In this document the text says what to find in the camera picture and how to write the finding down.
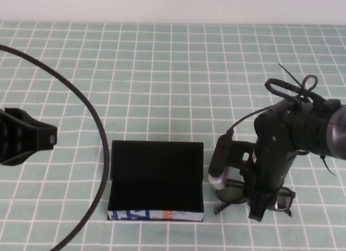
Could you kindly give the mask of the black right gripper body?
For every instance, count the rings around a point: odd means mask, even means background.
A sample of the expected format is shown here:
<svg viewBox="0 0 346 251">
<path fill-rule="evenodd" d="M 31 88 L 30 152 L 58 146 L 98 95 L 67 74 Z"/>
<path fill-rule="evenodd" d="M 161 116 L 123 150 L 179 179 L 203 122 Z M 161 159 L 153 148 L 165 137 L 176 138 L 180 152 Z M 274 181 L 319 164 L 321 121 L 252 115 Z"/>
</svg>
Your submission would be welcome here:
<svg viewBox="0 0 346 251">
<path fill-rule="evenodd" d="M 290 107 L 288 100 L 281 100 L 255 118 L 257 141 L 251 166 L 257 175 L 253 182 L 256 191 L 277 192 L 298 154 L 284 121 Z"/>
</svg>

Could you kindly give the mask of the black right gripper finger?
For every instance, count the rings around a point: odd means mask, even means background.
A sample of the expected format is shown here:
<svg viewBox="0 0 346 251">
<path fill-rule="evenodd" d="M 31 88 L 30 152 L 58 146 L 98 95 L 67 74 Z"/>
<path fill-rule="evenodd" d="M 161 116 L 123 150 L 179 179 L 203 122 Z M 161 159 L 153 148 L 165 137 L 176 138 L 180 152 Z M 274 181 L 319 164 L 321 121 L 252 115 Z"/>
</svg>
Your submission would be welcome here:
<svg viewBox="0 0 346 251">
<path fill-rule="evenodd" d="M 265 211 L 272 203 L 273 194 L 251 192 L 248 196 L 249 215 L 248 218 L 261 222 Z"/>
</svg>

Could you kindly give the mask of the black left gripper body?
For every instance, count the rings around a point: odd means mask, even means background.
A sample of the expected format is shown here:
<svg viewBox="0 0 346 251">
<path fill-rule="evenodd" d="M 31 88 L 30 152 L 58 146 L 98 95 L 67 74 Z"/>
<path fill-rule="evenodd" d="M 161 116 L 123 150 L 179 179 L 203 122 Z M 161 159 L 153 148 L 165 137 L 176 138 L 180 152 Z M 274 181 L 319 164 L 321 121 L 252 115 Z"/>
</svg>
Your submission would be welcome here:
<svg viewBox="0 0 346 251">
<path fill-rule="evenodd" d="M 17 166 L 30 156 L 53 150 L 57 127 L 31 117 L 19 108 L 1 110 L 1 165 Z"/>
</svg>

